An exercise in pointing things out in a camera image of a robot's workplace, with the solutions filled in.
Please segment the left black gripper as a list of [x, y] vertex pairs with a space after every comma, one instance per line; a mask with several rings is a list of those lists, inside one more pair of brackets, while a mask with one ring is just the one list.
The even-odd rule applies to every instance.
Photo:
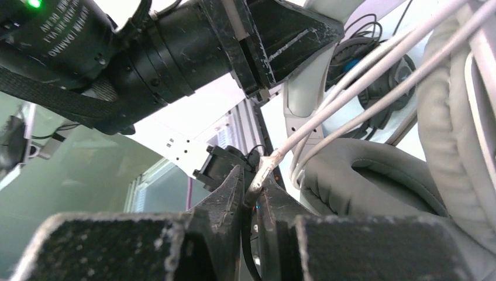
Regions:
[[282, 83], [344, 36], [341, 22], [288, 1], [202, 1], [201, 7], [248, 97]]

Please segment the white over-ear headphones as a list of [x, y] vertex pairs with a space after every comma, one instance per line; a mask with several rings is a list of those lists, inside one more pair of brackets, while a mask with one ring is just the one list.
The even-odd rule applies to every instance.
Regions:
[[343, 136], [378, 112], [373, 106], [305, 152], [298, 135], [290, 179], [322, 214], [434, 217], [475, 280], [495, 279], [495, 60], [485, 51], [494, 1], [449, 1], [368, 54], [334, 83], [309, 129], [323, 123], [427, 39], [420, 65], [380, 101], [414, 90], [425, 160], [388, 144]]

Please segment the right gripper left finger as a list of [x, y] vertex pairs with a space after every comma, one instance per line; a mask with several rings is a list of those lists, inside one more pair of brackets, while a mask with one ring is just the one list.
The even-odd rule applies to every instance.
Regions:
[[59, 213], [12, 280], [238, 280], [244, 170], [183, 213]]

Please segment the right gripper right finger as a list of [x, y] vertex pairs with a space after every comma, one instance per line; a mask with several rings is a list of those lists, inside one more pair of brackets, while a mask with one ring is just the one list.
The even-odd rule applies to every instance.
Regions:
[[473, 279], [436, 219], [318, 216], [271, 180], [257, 206], [263, 280]]

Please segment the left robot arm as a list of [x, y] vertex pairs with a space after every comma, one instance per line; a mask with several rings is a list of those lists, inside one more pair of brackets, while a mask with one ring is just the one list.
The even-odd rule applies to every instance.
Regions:
[[94, 1], [2, 1], [1, 91], [67, 122], [40, 145], [29, 110], [2, 134], [1, 167], [51, 158], [77, 125], [107, 135], [231, 74], [247, 96], [330, 49], [343, 24], [287, 1], [141, 1], [124, 26]]

